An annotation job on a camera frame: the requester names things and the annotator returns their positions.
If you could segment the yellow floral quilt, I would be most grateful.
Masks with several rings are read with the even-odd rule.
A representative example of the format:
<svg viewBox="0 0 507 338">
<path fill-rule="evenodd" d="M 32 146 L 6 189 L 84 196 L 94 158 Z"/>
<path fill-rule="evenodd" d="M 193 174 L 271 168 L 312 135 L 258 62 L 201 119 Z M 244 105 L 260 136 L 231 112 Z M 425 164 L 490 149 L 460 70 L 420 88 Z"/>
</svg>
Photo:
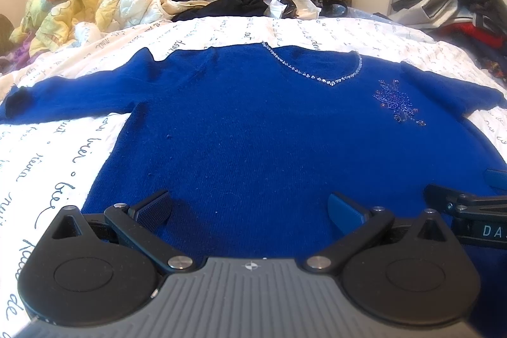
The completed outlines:
<svg viewBox="0 0 507 338">
<path fill-rule="evenodd" d="M 28 0 L 10 35 L 15 45 L 31 38 L 29 54 L 56 51 L 76 38 L 76 26 L 91 23 L 101 33 L 158 21 L 182 12 L 173 0 Z"/>
</svg>

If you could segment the white script-print bedsheet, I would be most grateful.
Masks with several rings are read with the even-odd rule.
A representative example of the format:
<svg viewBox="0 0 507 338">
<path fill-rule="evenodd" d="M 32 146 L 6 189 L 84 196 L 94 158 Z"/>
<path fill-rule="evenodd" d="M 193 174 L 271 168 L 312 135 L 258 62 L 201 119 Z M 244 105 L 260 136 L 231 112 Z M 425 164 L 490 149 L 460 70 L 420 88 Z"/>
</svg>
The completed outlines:
<svg viewBox="0 0 507 338">
<path fill-rule="evenodd" d="M 154 23 L 121 30 L 89 46 L 46 54 L 23 75 L 11 92 L 52 77 L 74 80 L 112 71 L 141 50 L 161 62 L 175 51 L 204 51 L 236 45 L 264 45 L 269 50 L 298 47 L 310 51 L 356 53 L 389 63 L 407 63 L 422 71 L 506 91 L 477 69 L 453 45 L 421 32 L 365 19 L 313 22 L 273 18 L 200 18 Z M 303 268 L 305 257 L 195 257 L 194 269 L 167 276 L 141 309 L 115 322 L 92 327 L 64 327 L 31 319 L 21 301 L 18 281 L 28 258 L 62 207 L 84 214 L 85 201 L 112 154 L 128 119 L 124 113 L 10 124 L 1 106 L 1 334 L 4 337 L 503 337 L 506 334 L 506 251 L 460 242 L 479 274 L 480 292 L 464 321 L 443 327 L 400 327 L 374 320 L 347 300 L 329 275 Z M 497 142 L 506 171 L 506 105 L 479 110 L 468 120 Z M 468 189 L 429 183 L 480 195 Z M 380 203 L 397 220 L 413 220 Z M 145 198 L 124 202 L 133 206 Z M 490 195 L 505 195 L 492 188 Z"/>
</svg>

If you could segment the blue knit sweater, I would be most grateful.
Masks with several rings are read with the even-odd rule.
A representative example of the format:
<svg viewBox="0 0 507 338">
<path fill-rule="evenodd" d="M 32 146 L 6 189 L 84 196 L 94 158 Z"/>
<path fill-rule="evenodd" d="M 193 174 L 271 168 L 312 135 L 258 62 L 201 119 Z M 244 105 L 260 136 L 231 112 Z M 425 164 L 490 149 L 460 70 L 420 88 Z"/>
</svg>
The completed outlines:
<svg viewBox="0 0 507 338">
<path fill-rule="evenodd" d="M 174 202 L 157 234 L 195 257 L 305 257 L 338 236 L 335 190 L 402 216 L 429 183 L 490 195 L 497 142 L 469 120 L 503 108 L 495 88 L 356 53 L 236 45 L 148 50 L 129 63 L 11 92 L 10 124 L 124 113 L 88 194 L 97 213 L 159 189 Z"/>
</svg>

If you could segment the clothes pile on right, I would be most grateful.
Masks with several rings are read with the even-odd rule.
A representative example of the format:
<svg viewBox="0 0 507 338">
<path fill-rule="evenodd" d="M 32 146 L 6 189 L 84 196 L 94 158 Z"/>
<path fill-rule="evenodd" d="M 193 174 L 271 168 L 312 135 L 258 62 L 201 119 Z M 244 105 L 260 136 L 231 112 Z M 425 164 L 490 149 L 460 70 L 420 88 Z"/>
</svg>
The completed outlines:
<svg viewBox="0 0 507 338">
<path fill-rule="evenodd" d="M 398 0 L 391 7 L 391 21 L 460 47 L 506 84 L 504 0 Z"/>
</svg>

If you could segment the black garment pile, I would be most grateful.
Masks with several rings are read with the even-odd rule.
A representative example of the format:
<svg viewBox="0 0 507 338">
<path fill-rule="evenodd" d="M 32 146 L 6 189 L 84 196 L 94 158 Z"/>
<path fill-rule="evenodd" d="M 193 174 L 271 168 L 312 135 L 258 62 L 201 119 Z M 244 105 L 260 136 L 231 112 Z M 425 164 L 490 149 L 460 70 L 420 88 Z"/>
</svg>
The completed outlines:
<svg viewBox="0 0 507 338">
<path fill-rule="evenodd" d="M 186 10 L 172 18 L 172 21 L 184 22 L 204 17 L 264 16 L 267 9 L 264 0 L 216 0 L 202 8 Z"/>
</svg>

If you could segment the crumpled white plastic bag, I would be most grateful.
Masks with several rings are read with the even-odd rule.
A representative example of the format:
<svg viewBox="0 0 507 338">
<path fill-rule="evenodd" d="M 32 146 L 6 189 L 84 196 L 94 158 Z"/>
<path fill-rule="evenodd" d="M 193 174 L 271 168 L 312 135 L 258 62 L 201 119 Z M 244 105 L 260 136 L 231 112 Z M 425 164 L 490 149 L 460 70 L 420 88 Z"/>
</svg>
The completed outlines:
<svg viewBox="0 0 507 338">
<path fill-rule="evenodd" d="M 269 16 L 275 19 L 316 20 L 321 8 L 311 0 L 270 0 Z"/>
</svg>

